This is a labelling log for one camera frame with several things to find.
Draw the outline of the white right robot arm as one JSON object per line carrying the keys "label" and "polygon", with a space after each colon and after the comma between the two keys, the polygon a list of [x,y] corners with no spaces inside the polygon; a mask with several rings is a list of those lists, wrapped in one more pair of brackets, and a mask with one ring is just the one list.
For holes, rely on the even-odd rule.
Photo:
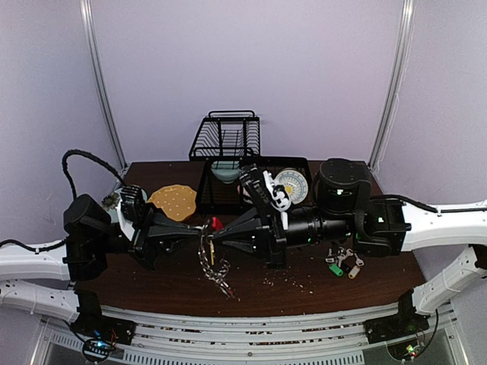
{"label": "white right robot arm", "polygon": [[449,252],[452,262],[414,287],[390,319],[395,335],[407,335],[420,316],[431,315],[486,273],[486,203],[427,205],[401,195],[374,195],[368,168],[358,161],[330,158],[310,187],[312,202],[295,207],[285,187],[256,165],[239,176],[253,207],[224,229],[215,243],[264,256],[272,267],[286,252],[323,241],[348,240],[360,256],[386,258],[404,252]]}

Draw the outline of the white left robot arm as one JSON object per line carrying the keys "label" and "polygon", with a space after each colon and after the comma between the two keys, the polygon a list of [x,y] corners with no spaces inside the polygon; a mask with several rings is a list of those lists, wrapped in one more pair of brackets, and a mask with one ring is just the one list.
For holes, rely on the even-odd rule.
{"label": "white left robot arm", "polygon": [[1,242],[1,302],[30,313],[68,323],[80,323],[94,338],[109,331],[97,295],[83,290],[61,290],[38,285],[38,280],[92,281],[108,267],[107,257],[124,254],[147,270],[155,268],[159,252],[173,252],[201,228],[171,220],[143,197],[120,201],[112,219],[92,197],[74,199],[63,214],[66,238],[27,245]]}

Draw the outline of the large keyring with red grip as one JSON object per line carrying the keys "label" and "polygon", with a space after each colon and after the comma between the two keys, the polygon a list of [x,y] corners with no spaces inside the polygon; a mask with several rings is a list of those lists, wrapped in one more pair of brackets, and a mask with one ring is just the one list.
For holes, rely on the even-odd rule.
{"label": "large keyring with red grip", "polygon": [[227,298],[237,299],[234,289],[226,277],[231,265],[225,259],[217,260],[213,234],[223,229],[223,223],[217,217],[209,218],[200,227],[200,241],[197,256],[205,278],[211,281]]}

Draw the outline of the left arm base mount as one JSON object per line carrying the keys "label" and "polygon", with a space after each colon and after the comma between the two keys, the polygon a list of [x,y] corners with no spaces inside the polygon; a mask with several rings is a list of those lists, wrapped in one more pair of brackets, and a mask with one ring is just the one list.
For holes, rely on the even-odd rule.
{"label": "left arm base mount", "polygon": [[72,334],[81,341],[81,353],[92,363],[108,359],[119,344],[131,345],[136,324],[133,321],[105,316],[94,292],[74,290],[78,317],[68,322]]}

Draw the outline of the yellow key tag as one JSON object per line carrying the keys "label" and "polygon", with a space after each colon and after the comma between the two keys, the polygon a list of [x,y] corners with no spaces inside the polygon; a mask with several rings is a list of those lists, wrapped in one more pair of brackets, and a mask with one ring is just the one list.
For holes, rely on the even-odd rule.
{"label": "yellow key tag", "polygon": [[215,265],[215,247],[212,240],[208,241],[208,252],[210,254],[210,265]]}

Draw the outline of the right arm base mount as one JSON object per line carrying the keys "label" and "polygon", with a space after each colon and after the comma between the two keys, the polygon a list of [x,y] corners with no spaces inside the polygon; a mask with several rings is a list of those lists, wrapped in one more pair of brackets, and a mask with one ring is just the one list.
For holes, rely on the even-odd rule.
{"label": "right arm base mount", "polygon": [[412,294],[413,290],[408,290],[399,297],[395,314],[368,319],[363,323],[369,344],[415,335],[420,330],[429,329],[430,316],[416,312]]}

